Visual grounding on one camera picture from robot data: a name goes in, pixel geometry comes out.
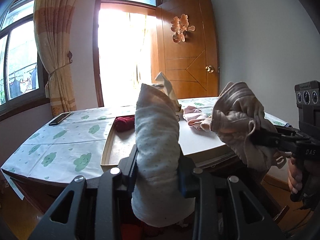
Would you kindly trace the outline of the person's right hand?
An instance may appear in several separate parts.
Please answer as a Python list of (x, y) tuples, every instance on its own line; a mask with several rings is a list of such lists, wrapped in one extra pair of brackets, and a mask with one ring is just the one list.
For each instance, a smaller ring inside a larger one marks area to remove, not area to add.
[(296, 159), (289, 159), (288, 185), (292, 194), (297, 194), (302, 189), (302, 171), (296, 165)]

